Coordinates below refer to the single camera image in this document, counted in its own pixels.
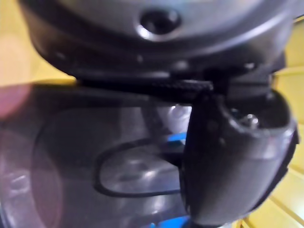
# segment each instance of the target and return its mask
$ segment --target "blue object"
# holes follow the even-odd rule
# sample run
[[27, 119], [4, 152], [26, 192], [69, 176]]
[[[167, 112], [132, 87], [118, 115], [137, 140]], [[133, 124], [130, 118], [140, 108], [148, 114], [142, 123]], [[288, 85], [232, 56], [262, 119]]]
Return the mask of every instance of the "blue object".
[[180, 141], [186, 139], [187, 132], [179, 133], [179, 134], [172, 134], [168, 137], [169, 142], [174, 142], [174, 141]]
[[182, 226], [188, 221], [188, 216], [173, 218], [160, 222], [158, 226], [152, 223], [149, 228], [182, 228]]

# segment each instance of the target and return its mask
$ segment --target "yellow wall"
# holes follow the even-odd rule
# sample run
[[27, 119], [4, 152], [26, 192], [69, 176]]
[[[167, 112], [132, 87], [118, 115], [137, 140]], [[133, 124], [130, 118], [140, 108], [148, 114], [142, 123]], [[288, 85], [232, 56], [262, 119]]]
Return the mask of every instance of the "yellow wall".
[[[72, 79], [41, 59], [33, 49], [15, 0], [0, 0], [0, 85], [41, 79]], [[286, 48], [288, 69], [277, 88], [287, 97], [304, 139], [304, 22], [295, 26]], [[246, 218], [245, 228], [304, 227], [304, 145], [297, 147], [290, 171], [263, 206]]]
[[0, 0], [0, 85], [69, 78], [38, 56], [16, 0]]

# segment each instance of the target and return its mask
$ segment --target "wooden slats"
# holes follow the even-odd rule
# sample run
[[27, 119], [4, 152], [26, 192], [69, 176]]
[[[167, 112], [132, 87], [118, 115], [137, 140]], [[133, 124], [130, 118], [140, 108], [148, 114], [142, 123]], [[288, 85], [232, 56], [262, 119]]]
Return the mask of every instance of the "wooden slats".
[[285, 206], [283, 203], [281, 203], [279, 200], [277, 200], [275, 197], [270, 196], [269, 200], [271, 203], [273, 203], [277, 210], [285, 217], [287, 217], [289, 220], [291, 220], [295, 225], [297, 226], [304, 226], [304, 220], [299, 217], [294, 211], [292, 211], [290, 208]]

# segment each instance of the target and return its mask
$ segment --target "silver screw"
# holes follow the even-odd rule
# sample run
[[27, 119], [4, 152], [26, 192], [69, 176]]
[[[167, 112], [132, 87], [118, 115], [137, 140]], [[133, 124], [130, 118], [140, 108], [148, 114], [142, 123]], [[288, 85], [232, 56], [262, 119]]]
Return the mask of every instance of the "silver screw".
[[258, 118], [253, 114], [248, 114], [247, 116], [241, 118], [239, 121], [241, 124], [250, 127], [251, 129], [256, 129], [259, 126]]

